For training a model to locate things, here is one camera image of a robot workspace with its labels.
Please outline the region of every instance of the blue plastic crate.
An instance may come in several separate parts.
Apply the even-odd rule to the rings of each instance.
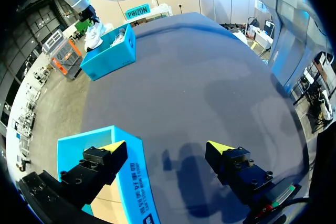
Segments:
[[[57,142],[57,174],[69,171],[83,158],[83,151],[91,146],[103,147],[125,141],[128,158],[115,178],[122,207],[129,224],[142,223],[151,214],[153,222],[160,224],[154,204],[147,173],[142,140],[116,126],[109,126],[73,136],[63,137]],[[93,215],[89,205],[83,211]]]
[[[120,28],[125,29],[124,41],[110,47],[119,34]],[[94,50],[87,52],[80,65],[92,81],[135,62],[135,34],[129,24],[110,31],[103,35],[101,39],[103,43]]]

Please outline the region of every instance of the table surface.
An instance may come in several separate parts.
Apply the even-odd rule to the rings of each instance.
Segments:
[[[249,212],[207,164],[206,141],[243,146],[275,182],[307,189],[299,118],[281,84],[229,31],[197,13],[134,27],[136,62],[91,82],[82,132],[143,139],[161,223],[236,223]]]

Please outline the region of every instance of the bolt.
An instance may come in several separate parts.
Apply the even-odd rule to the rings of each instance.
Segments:
[[[76,179],[75,179],[75,183],[76,183],[77,185],[79,185],[80,183],[82,183],[82,180],[81,180],[80,178],[76,178]]]
[[[253,159],[248,159],[247,164],[248,164],[248,166],[253,166],[254,165],[254,160]]]
[[[251,185],[253,185],[253,186],[258,185],[258,180],[256,180],[256,179],[252,179],[252,180],[251,180]]]

